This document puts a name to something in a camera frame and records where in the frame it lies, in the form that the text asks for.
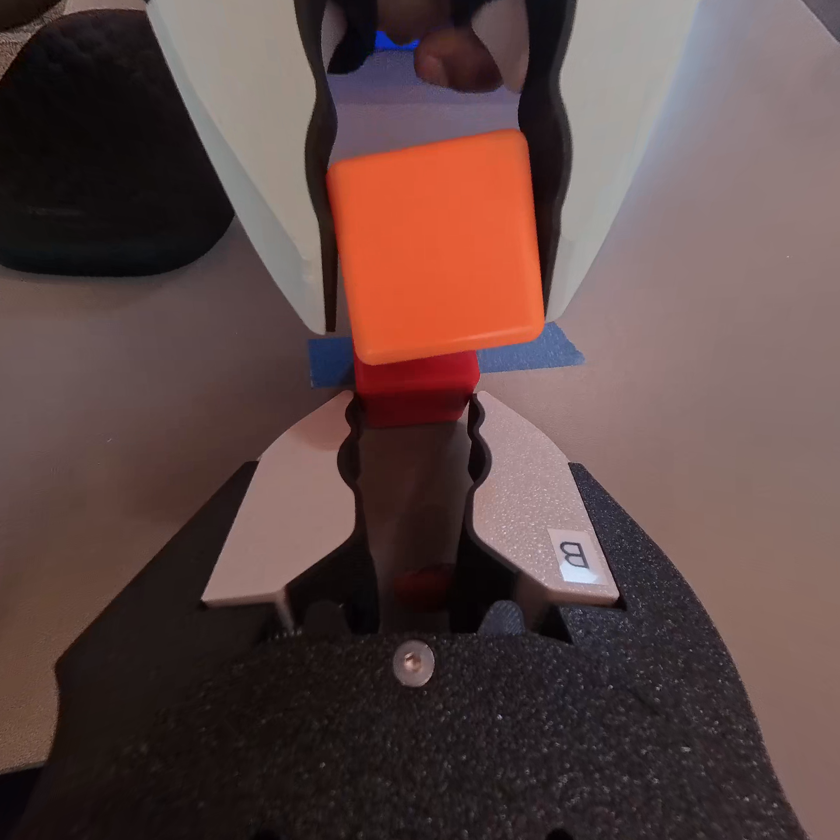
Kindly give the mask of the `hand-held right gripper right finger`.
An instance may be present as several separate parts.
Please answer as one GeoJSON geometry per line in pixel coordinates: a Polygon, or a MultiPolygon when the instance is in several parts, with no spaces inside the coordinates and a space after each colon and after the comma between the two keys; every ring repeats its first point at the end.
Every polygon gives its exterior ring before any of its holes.
{"type": "Polygon", "coordinates": [[[544,432],[480,391],[469,403],[459,609],[615,607],[620,591],[571,469],[544,432]]]}

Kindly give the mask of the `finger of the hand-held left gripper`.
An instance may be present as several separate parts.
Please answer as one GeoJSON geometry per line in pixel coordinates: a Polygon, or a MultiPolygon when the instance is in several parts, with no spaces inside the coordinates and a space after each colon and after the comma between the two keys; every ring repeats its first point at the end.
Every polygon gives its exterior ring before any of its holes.
{"type": "Polygon", "coordinates": [[[345,2],[152,1],[165,61],[238,221],[310,330],[335,330],[327,69],[345,2]]]}
{"type": "Polygon", "coordinates": [[[527,1],[528,142],[547,322],[609,233],[674,79],[695,1],[527,1]]]}

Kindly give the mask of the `blue tape strip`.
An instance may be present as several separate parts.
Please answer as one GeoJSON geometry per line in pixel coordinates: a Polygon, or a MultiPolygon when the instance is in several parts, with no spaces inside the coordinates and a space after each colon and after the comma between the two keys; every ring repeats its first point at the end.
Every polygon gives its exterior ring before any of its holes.
{"type": "MultiPolygon", "coordinates": [[[[478,350],[476,354],[481,373],[561,369],[585,362],[583,353],[554,322],[546,324],[534,341],[478,350]]],[[[313,389],[354,386],[351,338],[309,339],[308,359],[313,389]]]]}

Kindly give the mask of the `red foam cube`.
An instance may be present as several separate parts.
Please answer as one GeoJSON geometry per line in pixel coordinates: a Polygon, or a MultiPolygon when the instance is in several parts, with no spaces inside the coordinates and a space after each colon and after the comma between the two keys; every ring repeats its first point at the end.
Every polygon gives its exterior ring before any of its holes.
{"type": "Polygon", "coordinates": [[[480,379],[473,350],[390,364],[353,355],[355,391],[368,427],[388,428],[460,419],[480,379]]]}

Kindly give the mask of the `orange foam cube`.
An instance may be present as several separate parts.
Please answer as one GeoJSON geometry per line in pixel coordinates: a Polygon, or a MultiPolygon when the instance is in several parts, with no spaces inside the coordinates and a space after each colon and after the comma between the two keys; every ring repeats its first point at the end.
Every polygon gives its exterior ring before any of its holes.
{"type": "Polygon", "coordinates": [[[364,363],[540,335],[542,275],[521,131],[339,161],[327,186],[353,345],[364,363]]]}

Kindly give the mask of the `person's left hand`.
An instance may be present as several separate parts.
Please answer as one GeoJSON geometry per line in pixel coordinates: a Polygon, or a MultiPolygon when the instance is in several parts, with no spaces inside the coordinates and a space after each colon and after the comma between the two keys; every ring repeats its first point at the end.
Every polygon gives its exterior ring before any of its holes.
{"type": "Polygon", "coordinates": [[[502,87],[501,72],[488,48],[470,27],[433,29],[414,50],[417,78],[460,93],[484,93],[502,87]]]}

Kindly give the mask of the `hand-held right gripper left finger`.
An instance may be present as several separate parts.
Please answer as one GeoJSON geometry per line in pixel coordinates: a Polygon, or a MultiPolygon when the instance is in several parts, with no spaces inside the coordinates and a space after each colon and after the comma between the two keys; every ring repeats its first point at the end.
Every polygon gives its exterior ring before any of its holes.
{"type": "Polygon", "coordinates": [[[340,451],[350,442],[353,397],[341,391],[259,458],[206,583],[205,605],[272,602],[288,611],[288,586],[352,535],[356,502],[340,451]]]}

